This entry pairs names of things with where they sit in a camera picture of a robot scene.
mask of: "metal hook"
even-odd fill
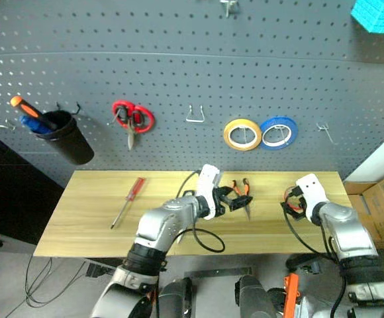
[[[245,143],[247,144],[248,141],[246,141],[246,128],[242,128],[242,131],[244,132],[244,140],[245,140]]]
[[[223,3],[226,6],[226,18],[228,18],[231,8],[238,4],[238,0],[220,0],[220,3]]]
[[[78,102],[75,102],[75,104],[77,106],[77,111],[75,113],[72,113],[72,115],[77,115],[80,112],[80,109],[81,109],[81,107],[80,107]]]
[[[316,123],[316,126],[318,128],[318,131],[325,131],[326,134],[327,134],[327,137],[329,137],[329,140],[332,144],[334,144],[335,146],[338,145],[339,143],[337,142],[334,142],[332,137],[330,136],[330,133],[329,133],[329,126],[327,125],[327,123],[325,123],[323,126],[320,126],[318,123]]]
[[[289,143],[288,143],[287,140],[286,140],[285,134],[283,134],[283,126],[282,126],[282,125],[277,125],[277,126],[274,126],[274,128],[280,130],[280,133],[282,134],[283,142],[284,142],[285,144],[288,144],[288,145],[289,145]]]
[[[57,109],[58,109],[59,111],[61,111],[62,108],[61,108],[60,104],[59,104],[58,102],[56,102],[56,104],[57,104]],[[81,109],[81,107],[80,107],[80,105],[79,105],[78,102],[75,102],[75,104],[76,104],[76,106],[77,106],[77,111],[76,111],[75,113],[70,113],[70,114],[72,114],[72,115],[78,115],[79,112],[80,112],[80,109]]]
[[[189,112],[186,116],[186,121],[189,122],[189,123],[203,123],[205,122],[205,116],[204,116],[204,111],[203,111],[203,106],[201,105],[200,107],[201,109],[201,116],[203,117],[202,119],[190,119],[189,116],[192,116],[193,115],[193,112],[192,112],[192,105],[189,104]]]
[[[117,109],[117,112],[115,113],[113,120],[110,121],[109,123],[107,123],[108,126],[109,126],[109,125],[112,125],[113,123],[115,123],[115,120],[116,120],[117,117],[119,116],[120,112],[121,112],[121,107],[120,107],[119,109]]]
[[[10,129],[10,130],[15,130],[15,125],[12,124],[12,122],[10,122],[8,119],[5,119],[5,124],[6,125],[2,125],[0,124],[0,129]]]

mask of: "wooden tabletop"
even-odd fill
[[[226,243],[223,254],[308,252],[293,236],[283,218],[279,202],[295,180],[309,172],[224,172],[220,186],[231,180],[248,178],[251,184],[251,221],[243,209],[206,221],[197,227],[210,230]],[[141,216],[175,197],[190,172],[156,171],[76,171],[34,252],[35,256],[121,257],[132,246]],[[316,172],[328,198],[351,206],[337,172]],[[113,230],[110,225],[124,204],[124,198],[137,177],[146,183]],[[195,189],[197,177],[184,189]],[[323,250],[320,229],[303,219],[293,221],[297,232],[311,246]],[[199,233],[200,238],[219,248],[215,239]],[[170,255],[212,254],[201,248],[187,233],[180,244],[173,244]]]

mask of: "pliers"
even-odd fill
[[[238,184],[236,183],[236,180],[233,180],[232,182],[233,182],[232,188],[238,197],[241,195],[249,195],[250,194],[250,182],[248,181],[247,178],[242,179],[242,182],[244,183],[244,186],[245,186],[244,193],[242,193],[239,190],[239,187],[238,187]],[[250,221],[251,220],[251,208],[249,205],[245,205],[245,212],[246,212],[246,218],[248,219],[248,221]]]

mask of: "tool holder cup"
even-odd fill
[[[92,160],[94,152],[81,134],[72,114],[67,111],[50,111],[44,117],[56,123],[58,128],[49,134],[36,134],[57,150],[72,164],[86,164]]]

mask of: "screwdriver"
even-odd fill
[[[53,123],[52,121],[47,119],[40,111],[34,108],[31,104],[27,103],[20,96],[14,96],[13,98],[11,98],[10,104],[14,108],[21,110],[24,114],[40,121],[45,126],[47,126],[51,131],[55,131],[58,128],[56,123]]]
[[[134,198],[136,197],[136,194],[139,193],[140,188],[144,185],[144,182],[145,182],[145,178],[136,179],[136,182],[134,183],[132,189],[130,189],[128,195],[126,196],[126,203],[124,204],[123,208],[121,209],[119,215],[117,215],[117,217],[113,221],[113,224],[111,224],[111,228],[110,228],[111,230],[115,226],[115,223],[117,223],[117,221],[120,219],[120,216],[122,215],[124,209],[126,209],[127,203],[129,203],[129,201],[132,202],[134,200]]]

